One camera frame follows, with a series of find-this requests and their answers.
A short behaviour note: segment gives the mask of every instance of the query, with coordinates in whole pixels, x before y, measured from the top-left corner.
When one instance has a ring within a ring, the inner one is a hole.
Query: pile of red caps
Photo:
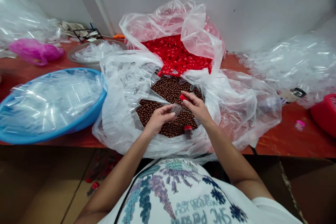
[[[164,62],[161,71],[157,74],[159,77],[162,75],[180,77],[186,70],[202,70],[203,68],[208,68],[209,74],[211,73],[212,59],[189,53],[181,41],[181,35],[157,38],[143,42],[143,45],[152,53],[160,56]]]

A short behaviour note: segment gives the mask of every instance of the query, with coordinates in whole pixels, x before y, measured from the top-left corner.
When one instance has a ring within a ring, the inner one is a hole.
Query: red basket
[[[313,120],[330,136],[336,138],[336,94],[329,94],[323,101],[310,108]]]

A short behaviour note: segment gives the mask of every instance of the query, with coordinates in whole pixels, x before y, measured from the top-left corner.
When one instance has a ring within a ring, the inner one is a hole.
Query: wooden table
[[[79,43],[64,44],[66,52]],[[0,100],[2,101],[10,93],[10,89],[18,84],[26,83],[40,75],[60,69],[79,67],[71,62],[65,54],[60,59],[46,66],[32,65],[21,58],[0,58],[0,72],[2,82],[0,84]],[[238,63],[234,54],[227,54],[222,61],[222,68],[248,73],[248,69]],[[296,120],[306,123],[303,132],[294,128]],[[91,127],[59,138],[39,143],[39,145],[53,146],[77,146],[103,148],[91,132]],[[253,154],[250,147],[242,151],[243,154]],[[266,132],[259,140],[255,153],[259,155],[280,155],[300,157],[336,158],[336,140],[325,134],[310,118],[308,110],[296,103],[283,107],[282,122]]]

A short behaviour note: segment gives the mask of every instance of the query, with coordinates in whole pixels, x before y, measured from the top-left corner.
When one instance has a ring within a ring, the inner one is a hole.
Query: white t-shirt
[[[155,162],[139,173],[126,201],[128,190],[100,224],[114,223],[120,208],[118,223],[123,224],[301,223],[276,201],[251,201],[188,159]]]

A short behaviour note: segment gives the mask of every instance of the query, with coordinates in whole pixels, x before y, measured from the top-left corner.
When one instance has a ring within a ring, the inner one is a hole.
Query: pile of brown balls
[[[181,103],[181,99],[179,98],[181,95],[181,90],[189,93],[194,92],[198,98],[202,99],[202,94],[197,90],[197,88],[194,88],[193,91],[190,91],[190,86],[190,83],[180,84],[178,77],[162,77],[152,87],[152,89],[170,103]],[[138,113],[140,121],[144,127],[147,125],[154,110],[163,106],[161,103],[149,100],[141,100],[140,105],[141,107],[138,108],[136,112]],[[176,137],[184,134],[184,126],[187,125],[190,125],[193,130],[198,128],[193,114],[181,110],[177,119],[169,121],[162,126],[159,134],[165,135],[169,138]]]
[[[152,86],[152,89],[169,103],[181,103],[181,90],[188,93],[193,92],[198,98],[202,99],[201,92],[196,87],[191,91],[190,86],[191,84],[189,82],[180,84],[179,77],[162,77],[159,81],[155,83],[154,86]]]

